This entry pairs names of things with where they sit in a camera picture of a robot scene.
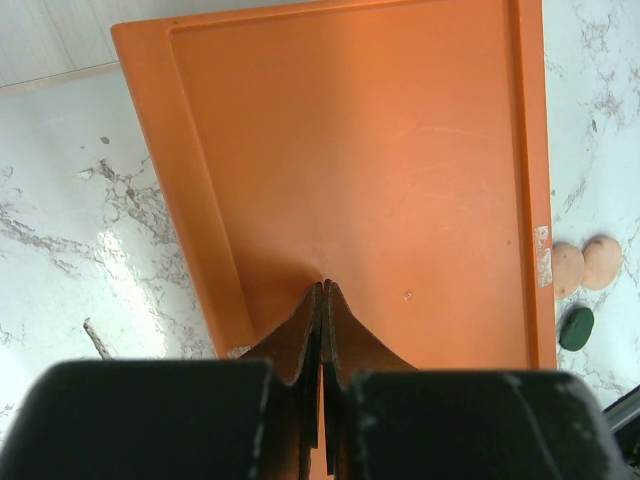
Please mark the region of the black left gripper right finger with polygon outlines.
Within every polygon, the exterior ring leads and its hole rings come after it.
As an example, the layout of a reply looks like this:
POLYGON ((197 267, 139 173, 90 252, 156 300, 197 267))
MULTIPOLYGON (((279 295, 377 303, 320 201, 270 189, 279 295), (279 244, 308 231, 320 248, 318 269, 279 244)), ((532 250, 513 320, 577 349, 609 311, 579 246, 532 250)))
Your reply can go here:
POLYGON ((419 370, 324 285, 326 461, 337 479, 624 479, 586 385, 560 371, 419 370))

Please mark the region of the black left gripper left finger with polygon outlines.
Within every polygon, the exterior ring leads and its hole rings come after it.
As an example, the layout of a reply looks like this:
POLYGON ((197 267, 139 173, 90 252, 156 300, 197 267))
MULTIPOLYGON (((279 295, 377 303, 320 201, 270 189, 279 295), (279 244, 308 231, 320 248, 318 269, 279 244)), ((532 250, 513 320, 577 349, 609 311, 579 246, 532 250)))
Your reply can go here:
POLYGON ((322 287, 234 360, 58 364, 1 451, 5 479, 305 479, 318 445, 322 287))

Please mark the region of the orange drawer box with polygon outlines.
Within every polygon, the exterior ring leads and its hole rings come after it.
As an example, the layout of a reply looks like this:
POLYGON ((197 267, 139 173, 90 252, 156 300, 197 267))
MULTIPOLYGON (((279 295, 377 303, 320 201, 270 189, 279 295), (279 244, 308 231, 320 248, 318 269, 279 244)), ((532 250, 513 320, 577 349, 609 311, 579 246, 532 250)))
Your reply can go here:
POLYGON ((111 35, 218 356, 330 279, 414 366, 555 366, 541 2, 319 1, 111 35))

